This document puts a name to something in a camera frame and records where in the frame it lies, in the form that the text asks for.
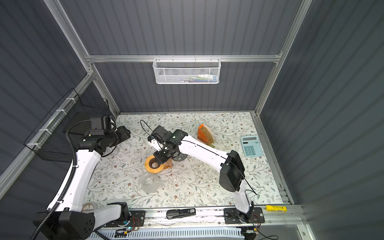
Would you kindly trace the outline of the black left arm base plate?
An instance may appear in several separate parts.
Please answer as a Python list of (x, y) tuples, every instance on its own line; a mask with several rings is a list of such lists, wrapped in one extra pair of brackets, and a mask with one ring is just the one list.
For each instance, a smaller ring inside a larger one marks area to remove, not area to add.
[(106, 228), (142, 227), (145, 223), (145, 211), (130, 211), (127, 220), (115, 220), (104, 225)]

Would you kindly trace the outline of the frosted glass carafe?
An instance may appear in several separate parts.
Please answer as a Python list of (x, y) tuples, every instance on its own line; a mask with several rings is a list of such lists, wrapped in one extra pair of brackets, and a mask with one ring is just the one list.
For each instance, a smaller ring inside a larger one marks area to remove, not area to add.
[(150, 194), (156, 192), (160, 187), (164, 187), (165, 183), (155, 174), (146, 173), (139, 177), (142, 189), (145, 193)]

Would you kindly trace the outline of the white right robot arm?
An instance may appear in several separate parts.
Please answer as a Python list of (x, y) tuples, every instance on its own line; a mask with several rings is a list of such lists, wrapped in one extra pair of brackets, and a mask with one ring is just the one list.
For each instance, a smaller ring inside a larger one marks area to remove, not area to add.
[(157, 126), (148, 136), (148, 143), (156, 149), (154, 157), (160, 164), (180, 155), (187, 155), (209, 165), (219, 173), (219, 184), (232, 193), (235, 208), (240, 216), (248, 219), (254, 204), (249, 199), (245, 167), (236, 151), (226, 153), (207, 146), (182, 130), (173, 133)]

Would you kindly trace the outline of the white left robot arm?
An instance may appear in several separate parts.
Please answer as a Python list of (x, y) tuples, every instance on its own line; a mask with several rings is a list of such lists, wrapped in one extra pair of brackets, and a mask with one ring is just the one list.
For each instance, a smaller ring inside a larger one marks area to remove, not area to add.
[(110, 222), (130, 221), (128, 205), (123, 202), (83, 211), (85, 191), (98, 162), (106, 155), (105, 151), (131, 137), (126, 127), (117, 127), (114, 116), (92, 117), (88, 122), (91, 127), (78, 145), (74, 144), (70, 136), (73, 127), (66, 130), (73, 159), (58, 193), (46, 211), (36, 214), (33, 221), (36, 229), (32, 233), (32, 240), (40, 233), (49, 240), (85, 240)]

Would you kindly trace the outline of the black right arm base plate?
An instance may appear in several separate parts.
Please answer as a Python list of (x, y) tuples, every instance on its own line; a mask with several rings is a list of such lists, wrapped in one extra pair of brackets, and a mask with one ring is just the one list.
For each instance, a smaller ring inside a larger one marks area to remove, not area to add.
[(250, 211), (246, 214), (238, 211), (236, 208), (225, 208), (224, 217), (227, 225), (265, 223), (263, 211), (259, 207), (250, 208)]

